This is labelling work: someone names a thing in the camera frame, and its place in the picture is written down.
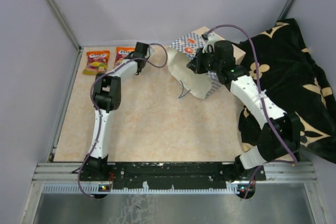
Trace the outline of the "blue checkered paper bag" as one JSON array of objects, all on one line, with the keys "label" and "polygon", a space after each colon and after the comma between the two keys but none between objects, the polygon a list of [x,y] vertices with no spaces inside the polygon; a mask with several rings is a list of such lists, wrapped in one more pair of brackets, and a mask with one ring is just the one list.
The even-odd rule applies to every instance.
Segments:
[{"label": "blue checkered paper bag", "polygon": [[194,97],[206,99],[222,84],[215,73],[195,73],[197,62],[193,59],[197,50],[206,45],[202,34],[209,31],[207,27],[190,32],[175,40],[168,48],[167,67],[171,75],[181,81],[184,88]]}]

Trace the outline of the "orange candy bag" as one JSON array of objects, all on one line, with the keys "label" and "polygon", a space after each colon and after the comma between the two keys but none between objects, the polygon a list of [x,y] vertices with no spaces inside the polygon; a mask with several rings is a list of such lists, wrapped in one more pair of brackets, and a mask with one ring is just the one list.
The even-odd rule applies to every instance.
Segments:
[{"label": "orange candy bag", "polygon": [[108,60],[110,57],[110,51],[89,51],[87,55],[87,64],[83,74],[86,75],[96,75],[98,73],[105,73],[108,67]]},{"label": "orange candy bag", "polygon": [[125,57],[128,56],[134,50],[135,50],[134,47],[117,47],[113,67],[116,68],[125,59]]}]

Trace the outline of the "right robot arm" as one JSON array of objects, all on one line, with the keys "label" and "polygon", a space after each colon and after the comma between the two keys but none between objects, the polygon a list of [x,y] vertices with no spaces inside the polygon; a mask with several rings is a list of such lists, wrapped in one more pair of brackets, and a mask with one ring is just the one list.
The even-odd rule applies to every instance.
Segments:
[{"label": "right robot arm", "polygon": [[256,146],[235,158],[230,180],[248,179],[253,168],[277,161],[286,154],[297,161],[294,153],[300,147],[299,117],[278,107],[246,68],[236,64],[230,41],[218,40],[198,48],[186,66],[195,74],[215,73],[219,82],[241,100],[259,125]]}]

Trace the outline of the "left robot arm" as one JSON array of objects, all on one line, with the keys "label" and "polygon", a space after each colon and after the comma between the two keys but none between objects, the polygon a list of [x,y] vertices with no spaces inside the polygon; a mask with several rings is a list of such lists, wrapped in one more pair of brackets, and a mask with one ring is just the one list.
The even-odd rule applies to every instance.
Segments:
[{"label": "left robot arm", "polygon": [[108,144],[112,119],[121,104],[121,84],[139,74],[151,55],[150,45],[138,42],[120,64],[107,73],[99,73],[90,90],[95,108],[91,147],[78,171],[79,181],[105,180],[109,174]]}]

